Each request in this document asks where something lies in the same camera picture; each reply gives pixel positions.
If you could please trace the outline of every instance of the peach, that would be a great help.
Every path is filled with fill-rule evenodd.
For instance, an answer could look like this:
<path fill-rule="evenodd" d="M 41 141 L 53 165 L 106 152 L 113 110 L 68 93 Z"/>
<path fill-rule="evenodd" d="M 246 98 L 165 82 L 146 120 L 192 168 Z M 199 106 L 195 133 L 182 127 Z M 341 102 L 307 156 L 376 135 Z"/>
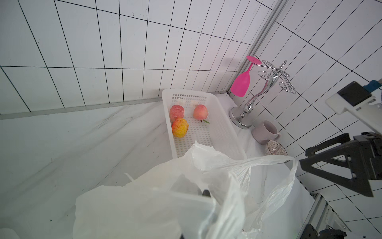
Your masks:
<path fill-rule="evenodd" d="M 180 105 L 177 105 L 177 104 L 173 105 L 170 109 L 169 116 L 170 116 L 171 123 L 174 122 L 175 118 L 177 118 L 177 117 L 184 118 L 185 117 L 185 109 L 183 107 L 181 107 Z"/>
<path fill-rule="evenodd" d="M 177 117 L 171 125 L 172 134 L 175 137 L 183 138 L 188 130 L 188 123 L 185 119 Z"/>
<path fill-rule="evenodd" d="M 197 120 L 204 120 L 208 116 L 207 107 L 203 104 L 198 104 L 194 109 L 194 118 Z"/>

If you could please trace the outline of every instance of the pink fruit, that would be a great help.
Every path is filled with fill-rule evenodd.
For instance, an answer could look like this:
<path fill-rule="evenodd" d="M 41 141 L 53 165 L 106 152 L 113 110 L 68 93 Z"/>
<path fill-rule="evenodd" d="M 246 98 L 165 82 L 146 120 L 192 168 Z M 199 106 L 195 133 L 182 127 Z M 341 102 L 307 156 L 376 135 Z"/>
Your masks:
<path fill-rule="evenodd" d="M 194 118 L 197 120 L 204 120 L 208 116 L 207 107 L 203 104 L 198 104 L 194 109 Z"/>
<path fill-rule="evenodd" d="M 184 118 L 185 117 L 185 109 L 183 107 L 181 107 L 180 105 L 177 105 L 177 104 L 173 105 L 170 109 L 169 116 L 170 116 L 171 123 L 174 122 L 175 118 L 177 118 L 177 117 Z"/>

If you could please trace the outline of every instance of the white plastic basket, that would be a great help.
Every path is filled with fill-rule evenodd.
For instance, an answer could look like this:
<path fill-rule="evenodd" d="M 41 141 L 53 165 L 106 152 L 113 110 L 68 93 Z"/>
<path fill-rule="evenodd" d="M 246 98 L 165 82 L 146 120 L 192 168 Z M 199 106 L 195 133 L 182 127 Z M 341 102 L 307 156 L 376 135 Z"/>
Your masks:
<path fill-rule="evenodd" d="M 245 152 L 238 142 L 230 119 L 225 114 L 217 97 L 210 93 L 191 91 L 186 89 L 165 89 L 162 92 L 168 136 L 173 158 L 184 156 L 195 140 L 206 146 L 213 146 L 232 159 L 246 159 Z M 183 138 L 174 137 L 171 129 L 169 111 L 175 105 L 185 109 L 185 120 L 188 131 Z M 203 104 L 207 107 L 207 121 L 210 124 L 196 120 L 193 117 L 195 106 Z"/>

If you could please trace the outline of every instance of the marble countertop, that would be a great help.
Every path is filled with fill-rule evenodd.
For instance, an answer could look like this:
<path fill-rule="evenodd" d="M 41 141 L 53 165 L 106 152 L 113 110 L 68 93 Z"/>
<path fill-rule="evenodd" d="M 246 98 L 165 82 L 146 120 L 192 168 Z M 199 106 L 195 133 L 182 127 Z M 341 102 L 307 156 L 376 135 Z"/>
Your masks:
<path fill-rule="evenodd" d="M 217 96 L 227 114 L 236 106 L 227 94 Z M 247 157 L 264 155 L 250 130 L 234 129 Z M 0 120 L 0 132 L 0 228 L 21 239 L 72 238 L 79 195 L 124 186 L 125 172 L 135 179 L 172 159 L 162 102 Z M 289 173 L 284 164 L 262 170 L 266 190 Z M 264 236 L 298 233 L 312 204 L 296 180 L 287 202 L 264 221 L 283 231 Z"/>

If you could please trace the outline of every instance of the chrome stand base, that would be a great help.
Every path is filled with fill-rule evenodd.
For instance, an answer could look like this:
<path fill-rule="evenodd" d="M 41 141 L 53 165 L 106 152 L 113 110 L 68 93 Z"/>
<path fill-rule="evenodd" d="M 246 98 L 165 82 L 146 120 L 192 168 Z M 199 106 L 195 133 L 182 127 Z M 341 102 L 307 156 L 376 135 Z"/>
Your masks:
<path fill-rule="evenodd" d="M 239 108 L 237 106 L 230 109 L 230 112 L 228 115 L 230 116 L 230 119 L 232 122 L 239 128 L 242 129 L 249 129 L 252 126 L 252 121 L 245 120 L 245 116 L 242 117 L 241 114 L 244 112 L 242 108 Z"/>

